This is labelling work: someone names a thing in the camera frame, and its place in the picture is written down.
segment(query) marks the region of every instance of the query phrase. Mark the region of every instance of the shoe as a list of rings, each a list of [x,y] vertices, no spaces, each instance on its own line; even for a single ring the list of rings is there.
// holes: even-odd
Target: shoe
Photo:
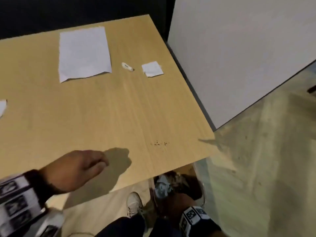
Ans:
[[[140,199],[139,194],[136,192],[132,192],[128,195],[127,197],[127,216],[129,218],[132,218],[136,214],[141,214],[143,212],[143,203],[142,200]]]

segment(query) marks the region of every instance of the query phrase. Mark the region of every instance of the white panel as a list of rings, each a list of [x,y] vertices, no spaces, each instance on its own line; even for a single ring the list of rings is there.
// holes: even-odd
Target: white panel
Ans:
[[[316,0],[176,0],[168,43],[218,128],[316,59]]]

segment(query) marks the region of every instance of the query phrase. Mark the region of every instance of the jeans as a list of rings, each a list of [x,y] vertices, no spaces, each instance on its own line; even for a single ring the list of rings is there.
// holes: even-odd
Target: jeans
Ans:
[[[140,214],[132,218],[121,217],[103,230],[95,237],[142,237],[145,231],[145,220]],[[149,237],[175,237],[181,236],[181,233],[172,228],[167,220],[158,218],[149,235]]]

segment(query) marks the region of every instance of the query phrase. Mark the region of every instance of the small white paper square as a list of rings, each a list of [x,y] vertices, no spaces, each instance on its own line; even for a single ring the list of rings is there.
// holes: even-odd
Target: small white paper square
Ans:
[[[104,27],[60,33],[59,81],[112,72]]]
[[[156,75],[162,75],[163,71],[161,70],[160,65],[158,62],[150,62],[147,64],[142,65],[143,72],[146,74],[147,77],[153,77]]]
[[[2,117],[6,107],[7,107],[7,100],[0,100],[0,118]]]

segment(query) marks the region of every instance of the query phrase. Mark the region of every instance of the patterned sleeve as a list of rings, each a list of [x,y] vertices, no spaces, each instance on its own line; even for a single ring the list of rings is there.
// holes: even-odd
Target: patterned sleeve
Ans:
[[[23,236],[48,213],[45,202],[53,194],[37,170],[0,180],[0,237]]]

